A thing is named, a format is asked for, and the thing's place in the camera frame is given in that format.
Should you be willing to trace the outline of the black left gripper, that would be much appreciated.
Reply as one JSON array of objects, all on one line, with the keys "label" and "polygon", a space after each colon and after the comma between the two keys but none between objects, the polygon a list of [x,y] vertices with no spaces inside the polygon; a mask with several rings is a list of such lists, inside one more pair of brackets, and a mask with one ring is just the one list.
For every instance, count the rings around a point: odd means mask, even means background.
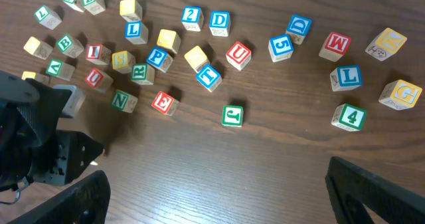
[{"label": "black left gripper", "polygon": [[58,130],[70,90],[1,72],[1,191],[33,182],[63,186],[104,148],[86,134]]}]

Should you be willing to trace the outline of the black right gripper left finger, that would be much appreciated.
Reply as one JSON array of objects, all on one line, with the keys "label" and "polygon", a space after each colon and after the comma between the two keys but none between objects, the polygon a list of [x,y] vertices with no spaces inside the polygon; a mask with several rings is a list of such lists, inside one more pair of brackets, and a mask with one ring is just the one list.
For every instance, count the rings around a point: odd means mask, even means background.
[{"label": "black right gripper left finger", "polygon": [[98,170],[11,222],[103,224],[110,196],[107,176]]}]

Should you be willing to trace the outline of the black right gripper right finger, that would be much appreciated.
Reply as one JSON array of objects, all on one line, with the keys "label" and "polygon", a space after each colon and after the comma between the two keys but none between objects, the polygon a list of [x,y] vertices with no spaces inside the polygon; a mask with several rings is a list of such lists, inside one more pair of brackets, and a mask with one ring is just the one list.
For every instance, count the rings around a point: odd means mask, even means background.
[{"label": "black right gripper right finger", "polygon": [[329,161],[325,182],[338,223],[372,223],[367,209],[387,223],[423,223],[424,198],[343,158]]}]

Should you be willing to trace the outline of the red I letter block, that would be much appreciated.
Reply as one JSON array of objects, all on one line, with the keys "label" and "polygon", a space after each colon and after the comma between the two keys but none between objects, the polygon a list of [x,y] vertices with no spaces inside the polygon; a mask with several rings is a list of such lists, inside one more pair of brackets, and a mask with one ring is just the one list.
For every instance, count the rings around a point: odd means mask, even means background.
[{"label": "red I letter block", "polygon": [[88,44],[86,46],[86,60],[97,65],[109,65],[112,52],[102,44]]}]

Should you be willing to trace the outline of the blue 2 number block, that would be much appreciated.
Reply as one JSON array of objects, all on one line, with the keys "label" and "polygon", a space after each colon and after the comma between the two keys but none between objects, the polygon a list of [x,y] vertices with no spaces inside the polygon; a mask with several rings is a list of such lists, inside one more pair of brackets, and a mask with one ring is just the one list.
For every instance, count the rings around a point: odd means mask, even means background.
[{"label": "blue 2 number block", "polygon": [[183,9],[181,22],[186,30],[200,32],[203,21],[204,15],[200,7],[186,6]]}]

